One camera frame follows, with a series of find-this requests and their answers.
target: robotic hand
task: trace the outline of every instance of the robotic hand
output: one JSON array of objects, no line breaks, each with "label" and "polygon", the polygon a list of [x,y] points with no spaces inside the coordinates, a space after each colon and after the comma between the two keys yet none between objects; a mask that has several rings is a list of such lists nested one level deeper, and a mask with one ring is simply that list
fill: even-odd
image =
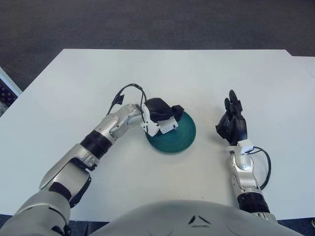
[{"label": "robotic hand", "polygon": [[[142,91],[140,104],[127,104],[110,114],[115,104],[122,104],[124,95],[120,94],[130,86]],[[183,110],[179,105],[169,107],[161,98],[147,100],[137,84],[122,88],[107,116],[47,172],[40,183],[40,191],[6,222],[0,235],[68,236],[70,208],[79,203],[91,183],[90,172],[115,141],[140,125],[150,136],[167,133],[178,127]]]},{"label": "robotic hand", "polygon": [[[246,121],[241,115],[242,104],[233,90],[229,92],[229,99],[226,98],[224,104],[226,112],[219,124],[216,125],[216,129],[217,133],[230,143],[230,146],[227,147],[230,153],[229,166],[232,171],[232,185],[239,208],[264,219],[277,222],[274,215],[270,213],[261,191],[268,183],[270,176],[271,163],[269,155],[263,149],[254,147],[252,142],[247,139]],[[267,179],[261,187],[259,187],[253,174],[254,162],[250,152],[254,148],[266,154],[270,167]]]}]

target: dark gray floor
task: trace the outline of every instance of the dark gray floor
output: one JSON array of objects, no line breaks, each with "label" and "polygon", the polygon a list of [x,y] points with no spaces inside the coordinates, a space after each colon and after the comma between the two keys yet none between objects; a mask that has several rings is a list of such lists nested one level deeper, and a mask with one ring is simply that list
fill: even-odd
[{"label": "dark gray floor", "polygon": [[287,49],[315,56],[315,1],[0,1],[0,66],[22,90],[63,48]]}]

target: wire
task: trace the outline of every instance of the wire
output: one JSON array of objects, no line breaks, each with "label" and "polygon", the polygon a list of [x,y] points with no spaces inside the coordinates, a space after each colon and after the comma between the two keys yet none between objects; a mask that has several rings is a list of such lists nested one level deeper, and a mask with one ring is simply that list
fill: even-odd
[{"label": "wire", "polygon": [[265,180],[265,181],[263,182],[263,184],[260,186],[260,189],[263,190],[263,189],[266,187],[267,183],[269,182],[270,175],[271,175],[271,160],[270,160],[270,156],[269,156],[269,154],[268,154],[264,149],[262,149],[262,148],[260,148],[260,147],[254,146],[254,148],[253,148],[251,151],[247,152],[247,154],[255,154],[255,153],[258,153],[258,152],[262,151],[262,152],[266,155],[266,157],[267,157],[268,173],[267,173],[266,180]]},{"label": "wire", "polygon": [[143,91],[143,89],[138,85],[138,84],[128,84],[126,86],[124,86],[121,90],[119,90],[119,92],[116,94],[116,96],[114,97],[113,101],[112,101],[112,104],[107,112],[107,114],[109,115],[109,113],[111,112],[112,108],[114,107],[115,104],[118,104],[116,101],[117,101],[117,98],[120,96],[120,94],[124,91],[125,88],[128,88],[128,87],[135,87],[137,89],[139,89],[141,92],[142,92],[142,95],[141,95],[141,102],[140,102],[140,112],[141,112],[141,117],[142,117],[142,120],[143,122],[145,123],[144,121],[144,117],[143,117],[143,112],[142,112],[142,101],[143,101],[143,97],[144,97],[144,101],[147,102],[147,96],[145,94],[145,92]]}]

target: white table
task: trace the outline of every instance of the white table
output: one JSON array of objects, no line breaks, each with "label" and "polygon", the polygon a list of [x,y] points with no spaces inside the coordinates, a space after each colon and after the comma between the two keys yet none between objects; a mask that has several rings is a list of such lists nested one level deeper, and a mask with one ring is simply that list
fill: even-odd
[{"label": "white table", "polygon": [[[237,206],[227,141],[215,125],[234,89],[251,141],[266,149],[272,174],[263,190],[277,219],[315,216],[315,80],[284,50],[63,50],[0,118],[0,209],[14,214],[45,173],[106,115],[117,91],[141,85],[148,98],[182,105],[194,143],[178,154],[149,145],[140,127],[117,140],[71,219],[111,221],[144,204],[194,199]],[[125,103],[139,102],[129,88]],[[263,182],[267,164],[254,156]]]}]

